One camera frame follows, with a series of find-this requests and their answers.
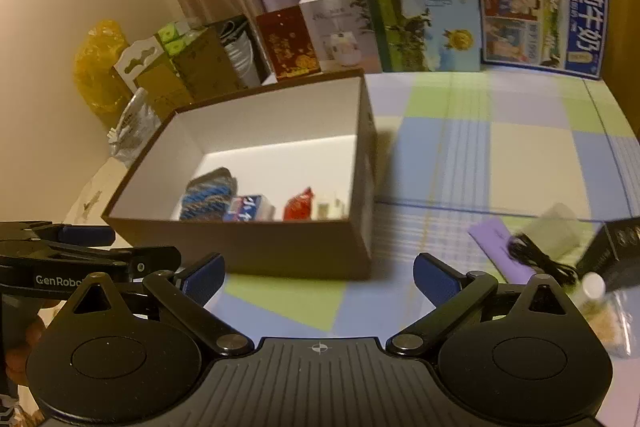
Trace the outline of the purple cream tube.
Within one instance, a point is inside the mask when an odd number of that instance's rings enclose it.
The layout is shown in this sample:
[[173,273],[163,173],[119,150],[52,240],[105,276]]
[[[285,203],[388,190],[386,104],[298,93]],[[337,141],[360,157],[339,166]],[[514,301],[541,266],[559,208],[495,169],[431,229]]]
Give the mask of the purple cream tube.
[[515,261],[509,254],[511,234],[500,218],[490,218],[472,225],[468,233],[510,284],[526,284],[535,274],[528,265]]

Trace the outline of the striped knitted sock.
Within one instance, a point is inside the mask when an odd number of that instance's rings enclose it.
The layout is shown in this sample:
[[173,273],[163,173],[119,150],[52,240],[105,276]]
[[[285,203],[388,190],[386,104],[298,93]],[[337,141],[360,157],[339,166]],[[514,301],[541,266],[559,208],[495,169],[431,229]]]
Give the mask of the striped knitted sock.
[[219,167],[186,184],[181,197],[181,221],[221,221],[238,191],[230,170]]

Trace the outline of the blue floss pick box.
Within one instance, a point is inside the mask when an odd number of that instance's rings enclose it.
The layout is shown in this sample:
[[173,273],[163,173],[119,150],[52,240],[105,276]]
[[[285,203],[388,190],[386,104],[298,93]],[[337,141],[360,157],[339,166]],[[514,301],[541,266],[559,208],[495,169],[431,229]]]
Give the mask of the blue floss pick box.
[[224,222],[256,222],[271,221],[274,216],[274,206],[270,200],[262,195],[234,196],[222,217]]

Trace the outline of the red snack packet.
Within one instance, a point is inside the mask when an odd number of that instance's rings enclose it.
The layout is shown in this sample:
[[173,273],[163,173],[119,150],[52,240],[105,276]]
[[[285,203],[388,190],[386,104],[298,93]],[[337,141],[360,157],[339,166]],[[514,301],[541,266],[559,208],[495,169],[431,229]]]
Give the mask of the red snack packet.
[[311,187],[305,188],[288,200],[283,210],[283,220],[308,220],[311,218],[312,201],[314,200],[314,192]]

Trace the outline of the cotton swab bag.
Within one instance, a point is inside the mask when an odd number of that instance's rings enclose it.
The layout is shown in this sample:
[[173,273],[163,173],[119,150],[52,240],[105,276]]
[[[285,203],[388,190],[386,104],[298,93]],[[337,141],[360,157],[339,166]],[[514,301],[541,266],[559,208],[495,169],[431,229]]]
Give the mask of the cotton swab bag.
[[623,291],[606,294],[600,301],[591,300],[580,307],[580,312],[610,355],[622,359],[638,355],[634,318]]

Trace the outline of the translucent plastic cup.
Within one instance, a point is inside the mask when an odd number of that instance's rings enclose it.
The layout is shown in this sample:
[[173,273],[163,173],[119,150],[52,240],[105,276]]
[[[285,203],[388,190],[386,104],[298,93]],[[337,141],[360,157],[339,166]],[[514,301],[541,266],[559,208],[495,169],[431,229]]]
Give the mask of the translucent plastic cup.
[[559,261],[582,253],[589,231],[570,207],[557,202],[525,225],[522,233],[545,255]]

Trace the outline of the small white bottle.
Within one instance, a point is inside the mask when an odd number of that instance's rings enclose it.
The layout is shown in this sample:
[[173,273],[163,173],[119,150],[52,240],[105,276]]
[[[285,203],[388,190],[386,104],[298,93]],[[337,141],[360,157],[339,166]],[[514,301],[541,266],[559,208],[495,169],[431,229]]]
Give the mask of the small white bottle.
[[570,293],[570,300],[586,320],[592,320],[605,309],[605,291],[601,275],[588,272]]

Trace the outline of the yellow plastic bag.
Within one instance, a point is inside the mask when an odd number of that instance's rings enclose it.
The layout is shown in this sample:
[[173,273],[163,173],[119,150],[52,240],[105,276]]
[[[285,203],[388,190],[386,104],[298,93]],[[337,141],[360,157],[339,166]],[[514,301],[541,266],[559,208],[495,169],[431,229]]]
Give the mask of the yellow plastic bag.
[[115,128],[132,92],[115,70],[129,46],[119,23],[101,20],[88,32],[74,62],[74,83],[91,112],[107,129]]

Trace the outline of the brown cardboard shoe box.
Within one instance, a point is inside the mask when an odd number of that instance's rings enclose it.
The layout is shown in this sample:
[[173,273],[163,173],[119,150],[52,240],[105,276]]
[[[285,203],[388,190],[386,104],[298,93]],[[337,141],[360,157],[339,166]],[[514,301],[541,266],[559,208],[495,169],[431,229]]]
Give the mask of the brown cardboard shoe box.
[[[371,272],[376,131],[359,69],[244,90],[179,109],[116,188],[103,219],[129,244],[174,246],[186,263],[216,253],[232,273],[362,280]],[[181,221],[192,179],[226,167],[239,195],[266,196],[271,221]],[[311,187],[342,220],[283,220]]]

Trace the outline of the black shaver box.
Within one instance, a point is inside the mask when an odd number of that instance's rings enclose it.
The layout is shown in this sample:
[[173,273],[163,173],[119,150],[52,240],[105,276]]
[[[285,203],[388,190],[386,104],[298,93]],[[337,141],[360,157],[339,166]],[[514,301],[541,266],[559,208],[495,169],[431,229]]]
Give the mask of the black shaver box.
[[638,217],[608,221],[576,265],[578,277],[597,273],[608,291],[631,288],[640,282],[640,221]]

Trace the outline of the brown cardboard carton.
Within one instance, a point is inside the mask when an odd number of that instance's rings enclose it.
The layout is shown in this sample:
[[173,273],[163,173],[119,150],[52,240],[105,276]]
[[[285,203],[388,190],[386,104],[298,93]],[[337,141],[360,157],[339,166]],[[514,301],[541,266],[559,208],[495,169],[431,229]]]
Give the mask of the brown cardboard carton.
[[246,16],[202,24],[201,35],[176,56],[170,57],[154,34],[130,44],[115,64],[131,91],[148,91],[149,104],[161,120],[181,107],[257,88],[266,78]]

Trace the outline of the dark red gift box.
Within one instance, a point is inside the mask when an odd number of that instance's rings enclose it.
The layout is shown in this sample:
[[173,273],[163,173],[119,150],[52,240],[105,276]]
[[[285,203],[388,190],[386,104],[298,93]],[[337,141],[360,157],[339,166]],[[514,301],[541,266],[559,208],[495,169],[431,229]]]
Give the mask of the dark red gift box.
[[262,44],[277,80],[316,75],[320,63],[298,5],[256,17]]

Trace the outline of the blue cartoon milk box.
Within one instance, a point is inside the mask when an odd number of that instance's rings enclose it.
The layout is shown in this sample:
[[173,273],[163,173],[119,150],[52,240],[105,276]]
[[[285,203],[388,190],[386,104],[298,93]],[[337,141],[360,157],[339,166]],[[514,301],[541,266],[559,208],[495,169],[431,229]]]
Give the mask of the blue cartoon milk box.
[[480,0],[486,64],[601,78],[610,0]]

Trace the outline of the white humidifier box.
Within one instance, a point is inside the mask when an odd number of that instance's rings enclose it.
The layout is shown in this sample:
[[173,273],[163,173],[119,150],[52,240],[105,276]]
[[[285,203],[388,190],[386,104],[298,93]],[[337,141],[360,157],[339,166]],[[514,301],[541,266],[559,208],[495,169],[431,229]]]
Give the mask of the white humidifier box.
[[367,0],[300,0],[322,72],[382,72]]

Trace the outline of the green blue milk carton box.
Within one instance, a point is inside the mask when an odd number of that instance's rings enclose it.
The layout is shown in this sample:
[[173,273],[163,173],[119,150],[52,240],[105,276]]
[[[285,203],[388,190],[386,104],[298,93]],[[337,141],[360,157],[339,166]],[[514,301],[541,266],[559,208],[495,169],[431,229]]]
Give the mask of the green blue milk carton box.
[[480,0],[367,0],[384,72],[480,70]]

